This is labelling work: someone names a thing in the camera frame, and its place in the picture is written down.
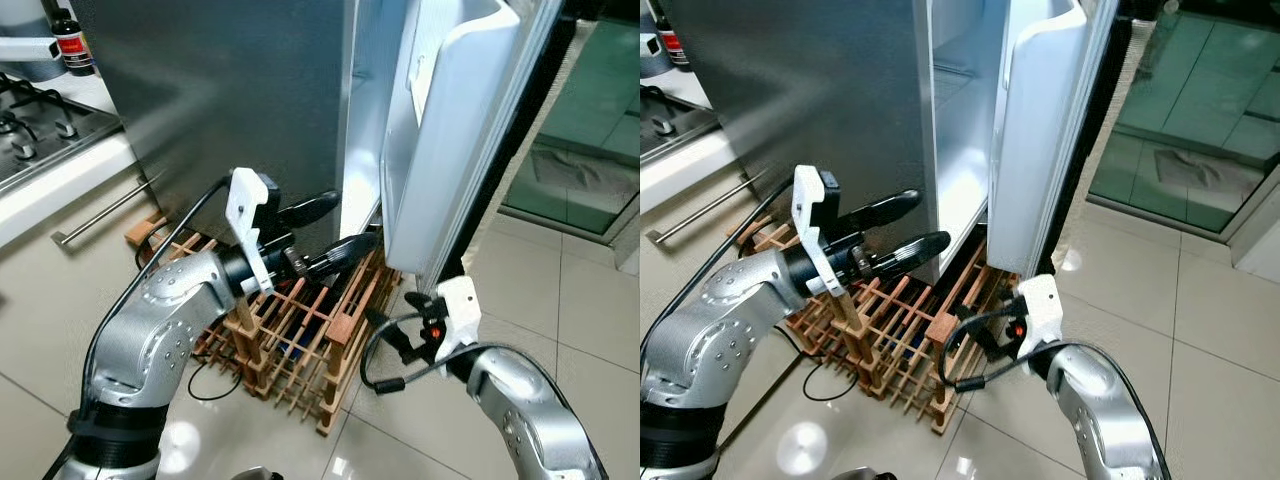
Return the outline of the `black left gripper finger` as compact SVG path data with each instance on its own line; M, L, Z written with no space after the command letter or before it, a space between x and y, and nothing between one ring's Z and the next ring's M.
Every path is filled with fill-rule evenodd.
M357 266L378 246L378 233L361 233L339 239L321 253L305 259L305 276L325 278L347 271Z
M884 227L908 215L922 202L920 192L899 192L868 204L847 216L855 229Z
M323 219L339 205L340 192L321 192L284 207L282 224L291 229L306 227Z
M884 279L909 274L940 256L950 243L951 236L947 232L931 232L913 237L895 251L877 257L872 271L876 276Z

